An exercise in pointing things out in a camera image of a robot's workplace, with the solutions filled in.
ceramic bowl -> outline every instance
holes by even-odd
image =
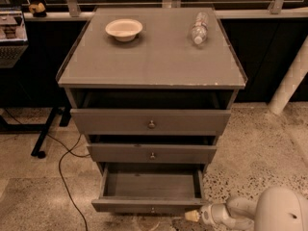
[[[141,32],[142,24],[134,19],[118,19],[110,22],[105,30],[116,40],[126,42],[133,40]]]

plastic bottle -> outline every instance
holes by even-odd
[[[208,34],[209,15],[205,12],[200,12],[192,27],[192,40],[195,44],[200,44],[205,41]]]

concrete floor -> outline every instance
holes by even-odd
[[[42,122],[48,115],[46,109],[9,111],[23,123]],[[49,134],[71,147],[79,133],[73,121],[59,127],[60,118],[56,117]],[[59,173],[65,149],[47,137],[42,146],[47,157],[31,157],[38,136],[0,135],[0,230],[86,230]],[[88,153],[84,138],[74,152]],[[226,230],[180,217],[96,213],[90,204],[100,191],[96,164],[89,157],[69,154],[62,161],[62,171],[90,231]],[[308,197],[308,103],[290,103],[281,115],[272,114],[264,103],[235,104],[218,152],[204,174],[204,192],[212,202],[229,195],[257,201],[270,186],[286,186]]]

black wall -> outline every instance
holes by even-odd
[[[14,68],[0,69],[0,107],[64,106],[56,74],[85,23],[27,22],[29,47]]]
[[[308,19],[225,19],[223,27],[248,77],[237,102],[269,102],[308,35]],[[308,101],[307,76],[292,101]]]

black cable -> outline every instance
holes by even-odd
[[[3,140],[3,141],[0,141],[0,143],[1,143],[1,142],[5,142],[5,141],[9,141],[9,140],[12,140],[12,139],[15,139],[16,137],[18,137],[18,135],[15,135],[15,136],[13,136],[13,137],[9,137],[9,138],[7,138],[7,139],[5,139],[5,140]]]
[[[76,208],[76,210],[79,212],[80,216],[83,218],[84,223],[85,223],[85,227],[86,227],[86,231],[88,231],[87,220],[86,220],[85,216],[83,215],[83,213],[79,210],[79,208],[78,208],[77,205],[75,204],[75,201],[73,200],[73,198],[72,198],[72,196],[71,196],[71,194],[70,194],[70,192],[69,192],[68,186],[67,186],[67,184],[66,184],[66,182],[65,182],[64,176],[63,176],[63,174],[62,174],[62,169],[61,169],[61,162],[62,162],[62,160],[64,159],[64,157],[65,157],[67,154],[71,153],[71,151],[72,151],[73,149],[76,148],[76,146],[77,146],[77,144],[79,143],[79,140],[80,140],[80,139],[81,139],[81,135],[79,135],[79,138],[78,138],[77,142],[74,144],[73,147],[71,147],[71,149],[68,149],[68,148],[62,143],[62,145],[65,147],[65,149],[66,149],[67,151],[66,151],[65,154],[62,156],[62,158],[59,160],[58,169],[59,169],[59,173],[60,173],[60,175],[61,175],[61,178],[62,178],[62,180],[63,180],[63,182],[64,182],[64,185],[65,185],[65,188],[66,188],[68,197],[70,198],[70,201],[72,202],[72,204],[74,205],[74,207]]]
[[[61,144],[61,145],[67,150],[67,152],[68,152],[69,154],[73,155],[74,157],[77,157],[77,158],[87,158],[87,157],[90,155],[90,154],[86,154],[86,155],[78,155],[78,154],[75,154],[75,153],[71,152],[71,150],[68,149],[68,148],[65,146],[65,144],[64,144],[63,142],[59,141],[58,139],[56,139],[55,137],[52,137],[52,136],[49,135],[49,134],[47,134],[47,136],[48,136],[49,138],[51,138],[52,140],[54,140],[54,141],[58,142],[59,144]]]
[[[7,109],[4,109],[4,110],[6,111],[6,113],[7,113],[14,121],[16,121],[17,123],[19,123],[20,125],[23,125],[23,126],[27,127],[27,125],[25,125],[25,124],[21,123],[19,120],[17,120]],[[63,180],[63,182],[64,182],[64,186],[65,186],[65,188],[66,188],[68,197],[69,197],[70,201],[72,202],[72,204],[74,205],[75,209],[79,212],[80,216],[81,216],[82,219],[84,220],[85,227],[86,227],[86,231],[88,231],[88,223],[87,223],[87,220],[86,220],[85,216],[83,215],[83,213],[79,210],[79,208],[78,208],[77,205],[75,204],[75,202],[74,202],[74,200],[73,200],[73,198],[72,198],[72,196],[71,196],[71,194],[70,194],[70,191],[69,191],[69,189],[68,189],[67,183],[65,182],[64,176],[63,176],[63,174],[62,174],[61,162],[62,162],[62,160],[64,159],[64,157],[65,157],[67,154],[71,154],[71,155],[73,155],[73,156],[75,156],[75,157],[78,157],[78,158],[86,158],[86,157],[88,157],[90,154],[87,154],[87,155],[77,155],[77,154],[75,154],[75,153],[72,152],[72,150],[75,149],[76,146],[78,145],[78,143],[79,143],[79,141],[80,141],[80,139],[81,139],[81,135],[79,135],[77,142],[76,142],[70,149],[69,149],[63,142],[61,142],[61,141],[59,141],[58,139],[52,137],[51,135],[47,134],[47,136],[50,137],[52,140],[54,140],[54,141],[60,143],[60,144],[66,149],[65,154],[64,154],[64,155],[61,157],[61,159],[59,160],[59,163],[58,163],[58,170],[59,170],[59,173],[60,173],[60,175],[61,175],[61,178],[62,178],[62,180]]]

